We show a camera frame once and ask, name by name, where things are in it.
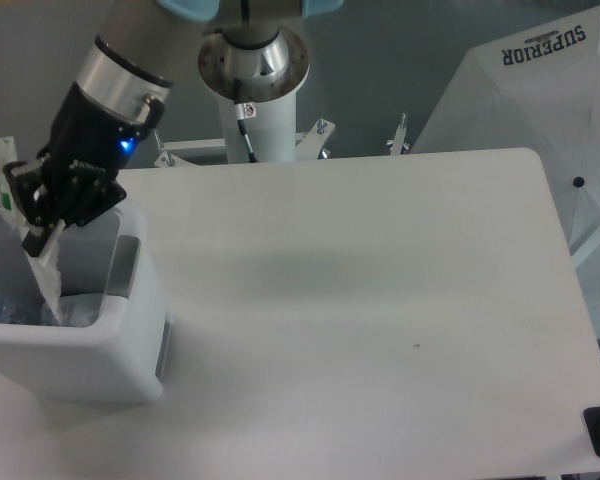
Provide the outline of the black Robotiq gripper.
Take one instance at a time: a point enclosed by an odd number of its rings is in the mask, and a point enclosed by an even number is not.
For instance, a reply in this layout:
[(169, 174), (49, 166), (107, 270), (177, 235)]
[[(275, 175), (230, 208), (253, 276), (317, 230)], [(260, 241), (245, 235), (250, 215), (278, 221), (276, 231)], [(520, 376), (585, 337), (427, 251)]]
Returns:
[(84, 227), (127, 197), (119, 171), (153, 129), (153, 96), (141, 98), (142, 122), (99, 106), (74, 83), (52, 126), (42, 158), (6, 164), (2, 173), (25, 218), (25, 251), (39, 257), (55, 228), (50, 210), (66, 227)]

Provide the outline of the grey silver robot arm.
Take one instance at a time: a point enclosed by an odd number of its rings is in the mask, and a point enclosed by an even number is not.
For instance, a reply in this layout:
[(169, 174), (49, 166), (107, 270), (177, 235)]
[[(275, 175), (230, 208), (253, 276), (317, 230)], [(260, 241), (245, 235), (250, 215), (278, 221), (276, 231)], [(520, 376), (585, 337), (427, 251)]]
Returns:
[(24, 215), (22, 245), (38, 257), (57, 228), (85, 226), (125, 196), (117, 175), (157, 128), (190, 58), (231, 107), (263, 106), (301, 85), (309, 58), (283, 26), (336, 1), (119, 1), (95, 37), (30, 162), (3, 171)]

